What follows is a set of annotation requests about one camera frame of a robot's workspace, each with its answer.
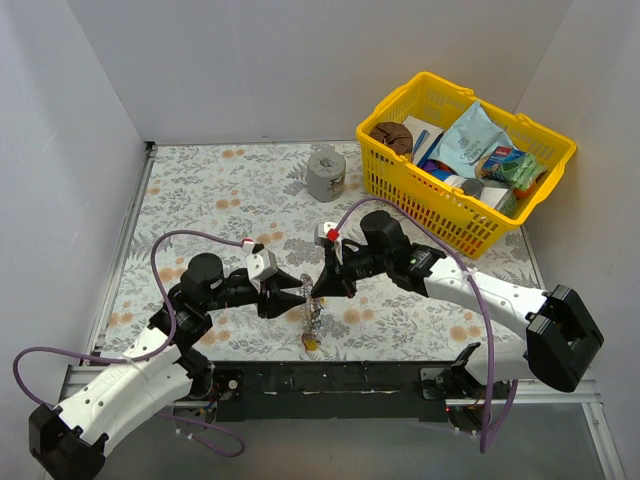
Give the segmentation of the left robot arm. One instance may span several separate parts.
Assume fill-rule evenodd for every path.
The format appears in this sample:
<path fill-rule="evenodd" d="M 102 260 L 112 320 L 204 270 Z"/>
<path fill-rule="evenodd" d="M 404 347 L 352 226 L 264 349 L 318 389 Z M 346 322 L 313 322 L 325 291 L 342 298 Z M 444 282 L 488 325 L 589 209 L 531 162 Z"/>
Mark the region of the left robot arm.
<path fill-rule="evenodd" d="M 230 274 L 212 253 L 193 257 L 168 300 L 125 351 L 58 405 L 29 417 L 29 449 L 53 479 L 93 479 L 115 446 L 176 400 L 200 400 L 214 388 L 213 364 L 195 349 L 211 329 L 211 312 L 253 305 L 275 318 L 304 304 L 302 281 L 263 250 Z"/>

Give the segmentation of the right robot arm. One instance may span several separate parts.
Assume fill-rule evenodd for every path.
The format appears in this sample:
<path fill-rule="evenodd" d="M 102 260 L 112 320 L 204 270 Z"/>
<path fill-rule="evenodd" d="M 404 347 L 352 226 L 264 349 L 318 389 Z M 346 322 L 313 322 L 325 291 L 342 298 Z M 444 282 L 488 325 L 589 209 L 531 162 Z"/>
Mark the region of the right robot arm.
<path fill-rule="evenodd" d="M 434 389 L 471 398 L 489 383 L 537 379 L 570 393 L 604 343 L 581 297 L 569 287 L 521 287 L 463 269 L 444 251 L 411 242 L 383 210 L 365 215 L 360 228 L 363 244 L 342 238 L 332 222 L 317 226 L 324 268 L 312 297 L 352 298 L 357 281 L 385 274 L 403 290 L 487 314 L 517 336 L 494 347 L 468 345 L 435 376 Z"/>

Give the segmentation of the silver keyring with keys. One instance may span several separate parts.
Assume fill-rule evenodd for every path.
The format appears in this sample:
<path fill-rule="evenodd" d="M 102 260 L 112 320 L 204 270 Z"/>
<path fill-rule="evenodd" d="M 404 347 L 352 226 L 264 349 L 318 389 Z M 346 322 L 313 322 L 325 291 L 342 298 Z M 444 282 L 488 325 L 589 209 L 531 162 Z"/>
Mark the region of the silver keyring with keys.
<path fill-rule="evenodd" d="M 302 344 L 307 352 L 316 351 L 321 345 L 320 329 L 321 329 L 321 303 L 311 296 L 314 282 L 308 274 L 300 276 L 302 282 L 302 295 L 305 303 L 302 306 L 303 331 L 301 335 Z"/>

